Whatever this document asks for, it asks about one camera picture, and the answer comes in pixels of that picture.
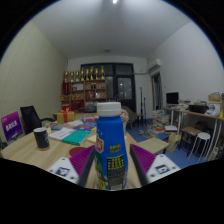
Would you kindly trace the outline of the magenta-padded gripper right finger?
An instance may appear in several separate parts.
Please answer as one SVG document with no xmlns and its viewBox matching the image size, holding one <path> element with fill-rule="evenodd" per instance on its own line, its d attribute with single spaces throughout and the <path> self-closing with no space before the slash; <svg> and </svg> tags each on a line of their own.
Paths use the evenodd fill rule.
<svg viewBox="0 0 224 224">
<path fill-rule="evenodd" d="M 130 145 L 130 155 L 142 186 L 180 170 L 165 154 L 155 155 L 134 144 Z"/>
</svg>

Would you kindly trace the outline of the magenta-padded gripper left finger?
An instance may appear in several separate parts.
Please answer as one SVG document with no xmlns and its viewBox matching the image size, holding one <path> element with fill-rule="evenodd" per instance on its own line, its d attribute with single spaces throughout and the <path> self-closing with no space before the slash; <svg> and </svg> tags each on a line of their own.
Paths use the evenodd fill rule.
<svg viewBox="0 0 224 224">
<path fill-rule="evenodd" d="M 92 145 L 76 153 L 70 158 L 61 157 L 48 172 L 84 187 L 95 157 L 95 146 Z"/>
</svg>

